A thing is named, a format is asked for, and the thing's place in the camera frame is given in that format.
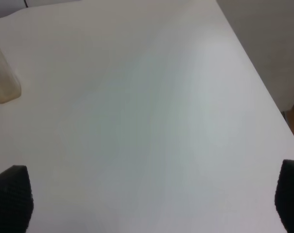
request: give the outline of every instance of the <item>translucent container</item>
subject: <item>translucent container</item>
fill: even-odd
[[[14,100],[20,95],[20,83],[0,50],[0,103]]]

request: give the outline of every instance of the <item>black mesh object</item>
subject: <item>black mesh object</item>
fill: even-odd
[[[277,182],[275,206],[288,233],[294,233],[294,160],[284,160]]]
[[[0,174],[0,233],[24,233],[34,209],[26,166]]]

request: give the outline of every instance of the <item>table surface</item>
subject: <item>table surface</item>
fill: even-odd
[[[213,0],[84,0],[0,19],[22,84],[0,172],[28,167],[29,233],[284,233],[294,136]]]

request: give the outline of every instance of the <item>black textured object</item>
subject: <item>black textured object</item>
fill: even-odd
[[[294,233],[294,160],[284,160],[277,182],[275,206],[288,233]]]
[[[0,233],[24,233],[34,209],[26,166],[0,174]]]

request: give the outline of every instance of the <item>white table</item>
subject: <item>white table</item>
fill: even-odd
[[[29,233],[284,233],[294,136],[213,0],[84,0],[0,19],[22,97],[0,172],[28,167]]]

